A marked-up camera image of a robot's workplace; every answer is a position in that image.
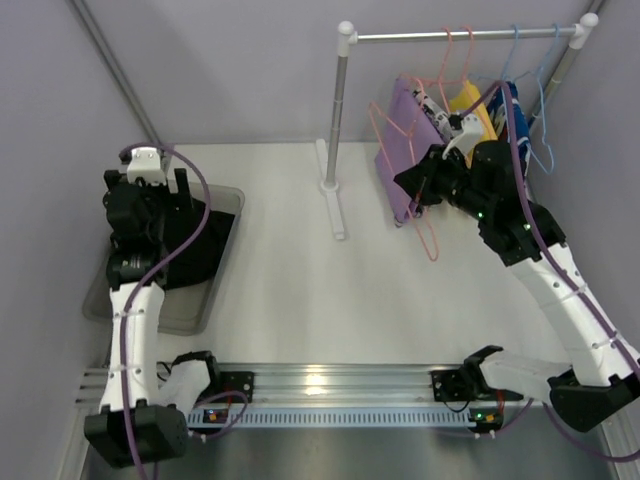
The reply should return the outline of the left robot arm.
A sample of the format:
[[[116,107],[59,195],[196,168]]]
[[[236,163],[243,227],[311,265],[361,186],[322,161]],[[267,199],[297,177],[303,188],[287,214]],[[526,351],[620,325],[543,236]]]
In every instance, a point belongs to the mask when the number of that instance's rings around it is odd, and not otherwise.
[[[178,356],[165,383],[157,378],[160,313],[172,260],[208,230],[210,201],[196,201],[186,172],[175,172],[177,192],[166,180],[152,184],[124,173],[104,174],[106,218],[112,228],[106,267],[113,337],[108,378],[97,413],[84,435],[111,467],[144,468],[186,451],[186,417],[220,373],[214,355]]]

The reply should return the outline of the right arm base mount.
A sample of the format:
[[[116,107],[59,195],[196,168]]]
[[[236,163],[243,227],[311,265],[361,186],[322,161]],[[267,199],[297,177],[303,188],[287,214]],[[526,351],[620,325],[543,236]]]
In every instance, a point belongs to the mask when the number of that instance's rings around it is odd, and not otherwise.
[[[434,398],[438,402],[520,401],[524,397],[510,390],[489,387],[484,379],[463,367],[430,373]]]

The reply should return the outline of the pink hanger of black trousers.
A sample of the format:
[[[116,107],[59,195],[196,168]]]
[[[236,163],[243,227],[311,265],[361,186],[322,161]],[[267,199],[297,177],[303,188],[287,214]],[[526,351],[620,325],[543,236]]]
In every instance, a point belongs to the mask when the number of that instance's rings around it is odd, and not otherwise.
[[[440,142],[439,133],[408,92],[392,100],[386,112],[372,103],[368,114],[379,147],[374,160],[376,172],[394,221],[399,227],[413,227],[428,259],[435,262],[439,246],[434,228],[428,217],[419,213],[415,197],[407,194],[394,178],[419,163],[429,147]]]

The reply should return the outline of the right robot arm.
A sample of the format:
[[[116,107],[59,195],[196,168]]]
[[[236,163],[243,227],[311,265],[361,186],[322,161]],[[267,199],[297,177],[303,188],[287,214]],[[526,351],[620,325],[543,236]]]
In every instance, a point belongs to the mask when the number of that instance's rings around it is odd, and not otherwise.
[[[498,391],[535,399],[581,433],[638,399],[639,353],[601,310],[553,215],[527,198],[516,150],[484,141],[467,163],[458,149],[433,145],[394,181],[423,206],[447,202],[476,220],[483,243],[533,297],[568,357],[549,362],[486,346],[456,373],[468,399]]]

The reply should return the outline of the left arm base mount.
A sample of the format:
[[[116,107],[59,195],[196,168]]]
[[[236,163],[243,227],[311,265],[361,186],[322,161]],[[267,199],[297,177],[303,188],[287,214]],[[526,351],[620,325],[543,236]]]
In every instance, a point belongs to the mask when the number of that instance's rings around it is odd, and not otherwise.
[[[222,370],[216,379],[199,395],[198,401],[210,402],[210,398],[224,392],[238,391],[253,402],[255,373],[253,371]]]

